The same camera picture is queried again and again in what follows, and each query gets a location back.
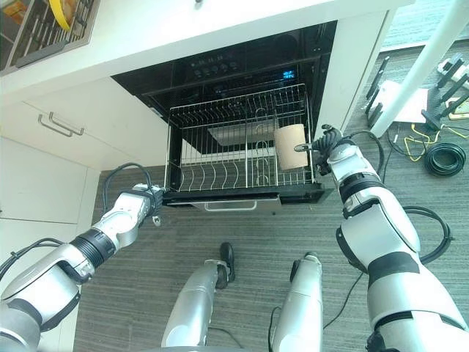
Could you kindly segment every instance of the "floor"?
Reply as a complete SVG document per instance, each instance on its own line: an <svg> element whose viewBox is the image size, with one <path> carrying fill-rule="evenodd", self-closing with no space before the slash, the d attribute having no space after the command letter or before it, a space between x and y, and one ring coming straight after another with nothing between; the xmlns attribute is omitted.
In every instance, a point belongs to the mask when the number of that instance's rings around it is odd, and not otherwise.
<svg viewBox="0 0 469 352"><path fill-rule="evenodd" d="M433 34L452 0L415 0L400 7L394 16L381 51L423 45ZM469 25L458 36L469 39Z"/></svg>
<svg viewBox="0 0 469 352"><path fill-rule="evenodd" d="M418 55L413 48L391 55L384 78L401 81ZM447 56L463 52L469 58L468 42L454 45ZM379 65L383 55L378 58ZM429 87L438 75L426 80ZM359 102L348 130L366 127L365 100ZM469 121L458 125L469 127ZM404 136L402 126L400 136ZM468 150L468 141L444 132L442 140L453 141ZM363 136L357 142L372 164L377 164L374 143ZM384 144L386 155L388 145ZM156 183L163 179L163 167L151 168ZM130 170L115 178L112 196L118 190L141 181ZM326 187L330 177L322 179ZM467 171L451 178L429 175L422 163L413 163L394 153L388 165L386 184L403 205L424 205L437 211L450 225L457 239L444 257L428 265L448 288L461 313L469 320L469 237ZM94 219L101 212L98 195ZM271 309L281 305L289 289L292 261L306 251L315 251L323 268L324 321L339 310L358 271L347 264L334 234L342 221L336 192L316 205L290 205L273 213L212 215L192 208L161 212L163 224L151 221L140 229L139 239L100 267L82 289L78 311L75 351L142 351L160 345L166 321L179 290L193 270L207 258L218 256L218 246L230 241L237 264L236 281L217 293L212 325L230 330L253 352L267 350L267 327ZM428 252L440 239L434 221L412 217ZM343 315L324 333L324 352L363 351L369 335L366 310L366 280L362 279ZM209 333L209 345L235 346L219 331Z"/></svg>

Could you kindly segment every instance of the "drawer handle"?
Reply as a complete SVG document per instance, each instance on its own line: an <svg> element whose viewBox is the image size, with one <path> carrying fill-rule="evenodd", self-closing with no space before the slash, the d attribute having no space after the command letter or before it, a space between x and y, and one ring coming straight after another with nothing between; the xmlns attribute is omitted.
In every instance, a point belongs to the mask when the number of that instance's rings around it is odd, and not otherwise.
<svg viewBox="0 0 469 352"><path fill-rule="evenodd" d="M230 212L230 211L253 211L253 210L256 210L257 208L257 201L254 200L253 201L253 206L252 207L247 207L247 208L219 208L219 209L215 209L215 208L210 208L209 205L210 203L204 203L204 209L205 211L212 211L212 212Z"/></svg>
<svg viewBox="0 0 469 352"><path fill-rule="evenodd" d="M51 125L46 125L44 122L43 122L43 115L42 114L39 114L39 117L37 118L37 121L40 125L48 128L49 130L52 130L54 132L57 132L57 133L60 133L61 135L63 136L66 136L66 137L71 137L73 136L74 134L76 134L77 136L83 136L83 133L85 131L84 128L80 128L79 131L76 131L74 130L73 128L69 127L69 126L66 126L64 125L63 123L61 123L60 121L58 121L57 119L54 119L54 115L53 115L53 112L51 111L51 113L49 114L49 122L52 124L52 125L56 125L56 126L59 126L63 129L65 129L67 132L64 132L62 130L59 130L58 128L55 128Z"/></svg>

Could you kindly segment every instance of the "cabinet drawer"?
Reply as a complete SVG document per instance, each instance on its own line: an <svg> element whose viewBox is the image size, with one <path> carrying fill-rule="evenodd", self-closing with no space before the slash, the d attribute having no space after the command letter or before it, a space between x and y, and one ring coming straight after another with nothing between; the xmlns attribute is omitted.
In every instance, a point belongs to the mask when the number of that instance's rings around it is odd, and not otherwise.
<svg viewBox="0 0 469 352"><path fill-rule="evenodd" d="M76 223L86 167L0 139L0 217Z"/></svg>
<svg viewBox="0 0 469 352"><path fill-rule="evenodd" d="M48 123L49 111L40 111L25 103L2 108L2 136L97 170L113 169L134 160L131 155L86 133L66 137L45 128L38 123L39 114L44 115L45 123Z"/></svg>
<svg viewBox="0 0 469 352"><path fill-rule="evenodd" d="M166 162L167 124L112 78L28 100L146 166Z"/></svg>

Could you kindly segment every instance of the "black cable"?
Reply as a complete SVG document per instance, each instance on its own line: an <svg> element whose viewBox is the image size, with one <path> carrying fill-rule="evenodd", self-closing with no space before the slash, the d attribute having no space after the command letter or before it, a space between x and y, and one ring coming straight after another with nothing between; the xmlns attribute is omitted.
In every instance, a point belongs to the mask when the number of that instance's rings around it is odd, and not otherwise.
<svg viewBox="0 0 469 352"><path fill-rule="evenodd" d="M152 179L149 175L149 172L140 164L137 163L126 163L121 166L118 166L116 169L112 170L111 173L105 178L104 180L104 185L103 185L103 214L108 211L108 188L109 185L111 184L112 178L115 176L116 173L120 172L123 169L126 169L130 166L136 166L138 167L145 176L145 179L147 181L147 190L152 189Z"/></svg>
<svg viewBox="0 0 469 352"><path fill-rule="evenodd" d="M447 157L451 162L443 164L439 157ZM454 176L464 168L466 153L453 143L440 143L431 147L425 155L425 169L436 176Z"/></svg>
<svg viewBox="0 0 469 352"><path fill-rule="evenodd" d="M324 330L325 330L330 324L332 324L334 321L336 321L338 317L340 317L340 314L342 314L342 312L343 312L344 309L345 309L345 306L347 305L347 302L349 301L350 294L352 294L353 289L354 289L355 286L358 284L358 282L360 281L360 279L361 279L361 277L363 276L363 274L365 274L365 273L362 272L360 275L358 275L357 279L353 282L353 285L350 287L349 292L348 292L348 294L347 294L347 297L345 297L345 301L344 301L344 303L342 304L342 308L340 309L339 313L337 313L337 315L336 315L334 318L332 318L332 319L329 321L329 323L327 323L327 324L324 325L324 327L323 327Z"/></svg>
<svg viewBox="0 0 469 352"><path fill-rule="evenodd" d="M267 347L269 349L269 352L273 352L272 350L272 323L273 323L273 314L276 312L276 310L279 309L281 310L281 308L279 306L277 307L274 307L272 309L272 312L270 313L270 323L269 323L269 332L267 334Z"/></svg>
<svg viewBox="0 0 469 352"><path fill-rule="evenodd" d="M26 253L28 253L30 250L34 248L39 248L39 247L58 247L61 244L63 244L62 241L56 240L55 238L42 238L32 244L30 244L27 247L24 247L23 249L20 249L17 252L11 252L11 257L6 259L1 265L0 265L0 281L3 279L7 271L11 268L13 264L17 260L19 260L22 256L24 256Z"/></svg>
<svg viewBox="0 0 469 352"><path fill-rule="evenodd" d="M454 238L451 237L451 228L449 227L448 223L445 222L438 214L436 214L436 212L425 207L409 205L407 207L403 207L403 209L407 214L418 214L428 216L429 218L432 218L441 224L441 227L443 228L443 238L440 244L429 254L420 257L420 261L422 264L426 265L432 262L433 260L441 257L443 253L446 252L446 250L448 249L449 245L451 244L451 241L454 240Z"/></svg>
<svg viewBox="0 0 469 352"><path fill-rule="evenodd" d="M228 335L233 339L233 341L236 342L236 344L237 344L240 348L244 348L243 345L241 345L241 342L240 342L231 332L229 332L228 330L223 329L223 328L217 328L217 327L214 327L214 326L209 326L208 329L209 329L209 330L222 331L222 332L224 332L225 334L228 334Z"/></svg>
<svg viewBox="0 0 469 352"><path fill-rule="evenodd" d="M378 151L380 153L380 163L378 164L378 168L376 170L377 174L380 174L382 169L383 169L383 164L384 164L384 149L383 149L383 145L381 144L380 140L378 139L378 137L375 136L374 133L372 133L371 131L368 131L368 130L362 130L362 131L356 131L356 132L353 132L352 134L350 134L348 137L349 138L352 138L354 136L356 136L357 134L362 134L362 133L365 133L367 134L371 139L374 140L374 142L376 143L376 145L378 146Z"/></svg>
<svg viewBox="0 0 469 352"><path fill-rule="evenodd" d="M384 185L384 182L386 180L386 169L388 168L388 164L389 164L389 159L391 159L391 154L393 153L394 149L391 148L389 150L389 154L388 154L388 157L386 158L386 162L384 163L384 167L383 167L383 176L381 177L381 182L383 182L383 185Z"/></svg>
<svg viewBox="0 0 469 352"><path fill-rule="evenodd" d="M386 131L386 136L388 137L389 147L394 149L395 152L398 152L401 155L410 156L412 158L418 158L419 156L423 155L423 154L412 155L412 154L406 153L399 145L391 141L391 137L389 136L389 130Z"/></svg>

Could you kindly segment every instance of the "dishwasher rack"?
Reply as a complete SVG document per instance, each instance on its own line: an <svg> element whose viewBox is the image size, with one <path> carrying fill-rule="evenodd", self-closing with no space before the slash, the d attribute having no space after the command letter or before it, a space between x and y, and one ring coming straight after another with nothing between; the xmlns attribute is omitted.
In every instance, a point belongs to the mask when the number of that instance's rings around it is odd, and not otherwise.
<svg viewBox="0 0 469 352"><path fill-rule="evenodd" d="M75 15L67 32L56 22L48 0L32 0L13 44L6 70L87 44L98 4L99 0L77 0Z"/></svg>
<svg viewBox="0 0 469 352"><path fill-rule="evenodd" d="M311 141L304 84L170 109L165 188L176 192L306 185L309 165L283 171L276 156L276 129L303 124ZM181 140L174 138L180 132Z"/></svg>

